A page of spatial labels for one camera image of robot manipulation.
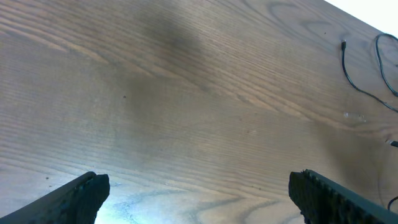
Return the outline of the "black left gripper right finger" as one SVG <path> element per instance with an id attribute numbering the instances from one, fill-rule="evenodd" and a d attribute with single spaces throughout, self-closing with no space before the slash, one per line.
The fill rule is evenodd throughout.
<path id="1" fill-rule="evenodd" d="M 306 224 L 395 224 L 397 214 L 312 171 L 291 172 L 289 197 Z"/>

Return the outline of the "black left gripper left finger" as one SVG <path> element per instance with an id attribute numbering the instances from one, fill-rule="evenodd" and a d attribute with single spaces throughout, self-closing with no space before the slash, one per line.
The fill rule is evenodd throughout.
<path id="1" fill-rule="evenodd" d="M 1 224 L 94 224 L 109 192 L 109 176 L 90 171 L 2 217 Z"/>

